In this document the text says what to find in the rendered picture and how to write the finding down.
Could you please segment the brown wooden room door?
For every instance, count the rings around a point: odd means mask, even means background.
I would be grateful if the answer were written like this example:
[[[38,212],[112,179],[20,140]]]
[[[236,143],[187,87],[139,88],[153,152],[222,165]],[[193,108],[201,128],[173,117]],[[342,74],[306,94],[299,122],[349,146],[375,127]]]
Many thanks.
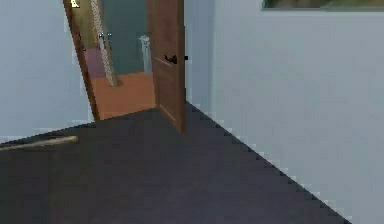
[[[186,125],[184,0],[146,0],[156,108],[180,132]],[[177,64],[164,55],[177,56]]]

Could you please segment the pale patterned post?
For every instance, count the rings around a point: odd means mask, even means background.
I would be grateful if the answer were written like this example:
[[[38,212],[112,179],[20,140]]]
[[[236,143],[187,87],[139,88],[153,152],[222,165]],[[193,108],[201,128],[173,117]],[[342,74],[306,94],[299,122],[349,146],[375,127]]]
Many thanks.
[[[91,11],[93,15],[94,28],[96,30],[97,43],[102,57],[105,76],[112,87],[117,86],[117,79],[110,57],[109,45],[107,44],[107,34],[104,32],[104,24],[102,21],[101,11],[98,4],[99,0],[90,0]]]

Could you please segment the framed green wall picture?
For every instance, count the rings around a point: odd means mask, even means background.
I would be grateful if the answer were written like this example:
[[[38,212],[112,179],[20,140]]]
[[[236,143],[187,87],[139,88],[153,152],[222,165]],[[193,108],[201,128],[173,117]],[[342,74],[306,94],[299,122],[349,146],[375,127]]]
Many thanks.
[[[263,0],[267,10],[384,11],[384,0]]]

